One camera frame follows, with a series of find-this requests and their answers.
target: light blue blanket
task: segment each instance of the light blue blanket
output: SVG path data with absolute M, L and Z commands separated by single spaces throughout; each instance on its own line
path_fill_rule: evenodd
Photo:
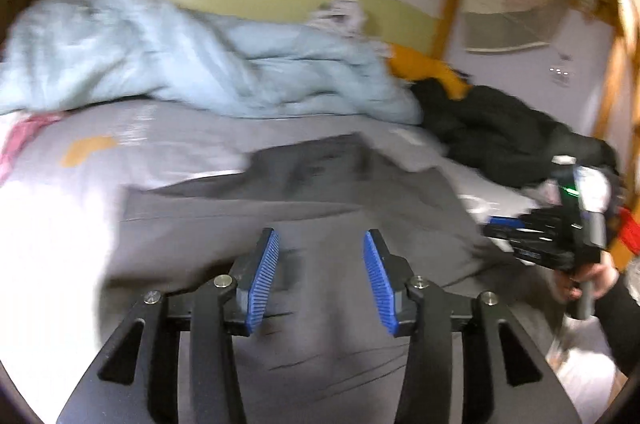
M 196 13 L 167 0 L 41 0 L 11 28 L 0 113 L 140 94 L 233 117 L 421 117 L 369 45 L 313 27 Z

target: triangular cutout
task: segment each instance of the triangular cutout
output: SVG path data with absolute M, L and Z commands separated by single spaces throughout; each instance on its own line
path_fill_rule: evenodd
M 507 323 L 501 323 L 498 329 L 507 382 L 511 386 L 521 386 L 542 380 L 542 374 L 527 354 L 516 335 Z
M 145 324 L 142 321 L 136 321 L 133 324 L 119 346 L 100 369 L 98 378 L 125 386 L 133 383 L 144 328 Z

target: black sleeve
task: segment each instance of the black sleeve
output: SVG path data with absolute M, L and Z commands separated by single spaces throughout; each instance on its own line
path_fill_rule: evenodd
M 640 306 L 621 275 L 612 289 L 595 303 L 595 315 L 623 374 L 629 375 L 640 359 Z

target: mattress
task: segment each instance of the mattress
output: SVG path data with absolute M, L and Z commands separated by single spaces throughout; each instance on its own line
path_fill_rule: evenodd
M 479 220 L 534 206 L 447 160 L 423 130 L 357 115 L 255 121 L 129 100 L 46 128 L 0 189 L 0 360 L 37 415 L 56 421 L 100 348 L 97 294 L 125 186 L 239 173 L 258 149 L 353 132 L 408 171 L 439 167 Z

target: hand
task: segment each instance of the hand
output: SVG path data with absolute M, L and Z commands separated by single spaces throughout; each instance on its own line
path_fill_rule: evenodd
M 619 273 L 613 264 L 613 258 L 606 251 L 602 252 L 600 263 L 584 265 L 573 274 L 554 271 L 556 292 L 563 301 L 576 300 L 582 291 L 575 282 L 593 281 L 593 298 L 602 298 L 618 281 Z

